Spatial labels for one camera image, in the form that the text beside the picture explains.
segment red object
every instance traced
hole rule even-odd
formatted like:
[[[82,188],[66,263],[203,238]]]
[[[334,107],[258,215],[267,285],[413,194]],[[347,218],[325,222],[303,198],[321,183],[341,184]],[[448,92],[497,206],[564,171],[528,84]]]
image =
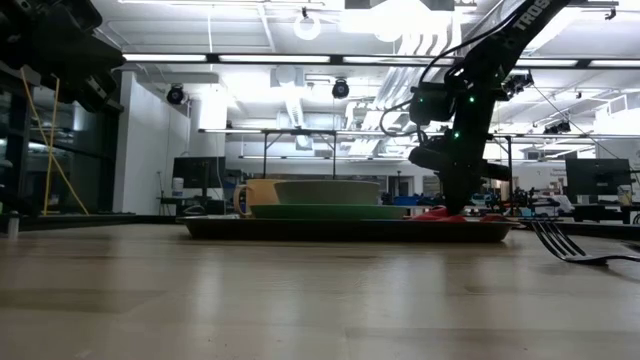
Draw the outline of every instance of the red object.
[[[467,219],[465,219],[462,215],[449,216],[449,212],[445,207],[433,208],[431,209],[431,211],[415,216],[411,220],[438,221],[449,223],[467,222]],[[480,219],[480,222],[509,222],[509,219],[500,215],[486,215],[482,219]]]
[[[494,222],[494,221],[510,222],[511,220],[501,215],[485,215],[482,219],[480,219],[480,222]]]
[[[411,220],[438,221],[438,222],[451,222],[451,223],[460,223],[460,222],[467,221],[464,218],[464,216],[460,216],[460,215],[449,216],[449,212],[445,207],[433,208],[431,209],[431,211],[426,212],[422,215],[418,215],[412,218]]]

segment metal frame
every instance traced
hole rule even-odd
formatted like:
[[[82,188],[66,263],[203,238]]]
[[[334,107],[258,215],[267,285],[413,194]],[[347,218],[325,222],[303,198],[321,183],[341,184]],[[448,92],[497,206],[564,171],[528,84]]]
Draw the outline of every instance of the metal frame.
[[[338,143],[338,135],[337,135],[337,131],[336,130],[308,130],[308,129],[287,129],[287,130],[270,130],[270,129],[264,129],[262,130],[262,133],[264,134],[264,153],[263,153],[263,160],[262,160],[262,178],[266,179],[267,178],[267,150],[269,150],[269,148],[271,147],[271,145],[273,145],[276,141],[278,141],[278,139],[280,139],[282,137],[283,134],[290,134],[290,135],[294,135],[294,136],[298,136],[298,135],[304,135],[304,136],[311,136],[311,135],[320,135],[320,137],[322,138],[322,140],[324,140],[327,145],[329,145],[330,148],[332,148],[333,150],[333,156],[332,156],[332,163],[333,163],[333,179],[336,179],[336,148],[337,148],[337,143]],[[278,134],[278,137],[276,137],[272,142],[268,142],[268,137],[270,134]],[[331,144],[329,144],[329,142],[324,138],[324,136],[322,135],[329,135],[329,136],[333,136],[333,146],[331,146]]]

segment mug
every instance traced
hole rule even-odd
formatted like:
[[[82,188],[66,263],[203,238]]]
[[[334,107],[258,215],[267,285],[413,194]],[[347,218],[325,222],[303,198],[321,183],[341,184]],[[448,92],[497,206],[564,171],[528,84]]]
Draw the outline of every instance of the mug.
[[[270,180],[270,179],[251,179],[247,180],[247,185],[236,186],[236,191],[233,193],[233,207],[236,212],[243,217],[251,217],[252,205],[274,205],[279,204],[278,194],[273,185],[282,182],[282,180]],[[243,190],[246,190],[246,210],[242,212],[240,207],[240,194]]]

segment security camera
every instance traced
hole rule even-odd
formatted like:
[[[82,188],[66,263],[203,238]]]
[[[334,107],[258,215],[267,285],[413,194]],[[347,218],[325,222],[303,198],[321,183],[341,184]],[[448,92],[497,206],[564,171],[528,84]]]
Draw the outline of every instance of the security camera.
[[[336,84],[333,85],[331,94],[335,99],[344,99],[349,96],[349,85],[347,85],[347,80],[337,79]]]
[[[167,93],[167,101],[172,105],[182,105],[189,100],[189,96],[184,92],[184,85],[173,84]]]

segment large bowl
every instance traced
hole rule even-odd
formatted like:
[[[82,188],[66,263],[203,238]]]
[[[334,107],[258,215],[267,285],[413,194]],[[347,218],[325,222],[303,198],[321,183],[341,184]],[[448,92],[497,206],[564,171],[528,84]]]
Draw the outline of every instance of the large bowl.
[[[301,180],[274,185],[280,204],[377,205],[380,184],[368,181]]]

